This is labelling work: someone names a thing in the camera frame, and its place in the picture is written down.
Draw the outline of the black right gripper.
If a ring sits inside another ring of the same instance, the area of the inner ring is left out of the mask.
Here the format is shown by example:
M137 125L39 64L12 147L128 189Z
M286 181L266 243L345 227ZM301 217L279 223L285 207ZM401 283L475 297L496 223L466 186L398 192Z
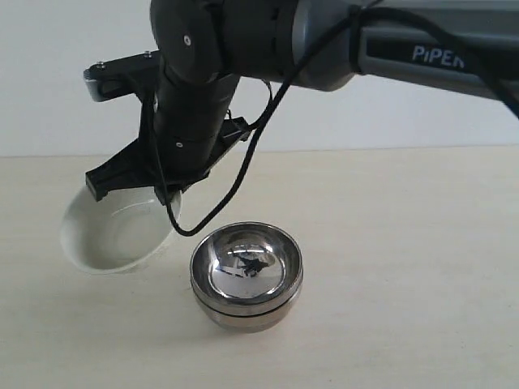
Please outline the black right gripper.
M142 85L141 118L146 125L139 139L98 167L85 173L85 183L96 202L116 190L156 187L165 206L182 206L182 196L202 177L213 159L238 76L223 76L204 85L191 85L172 76L160 76L154 86ZM159 186L159 174L168 183Z

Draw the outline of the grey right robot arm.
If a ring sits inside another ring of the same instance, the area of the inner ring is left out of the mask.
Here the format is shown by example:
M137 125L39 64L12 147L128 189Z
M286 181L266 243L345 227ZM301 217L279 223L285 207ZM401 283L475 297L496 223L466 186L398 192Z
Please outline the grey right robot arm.
M511 1L154 1L157 49L84 72L93 100L133 94L139 134L86 173L95 200L185 190L267 118L231 119L243 78L332 92L355 75L481 96L518 110Z

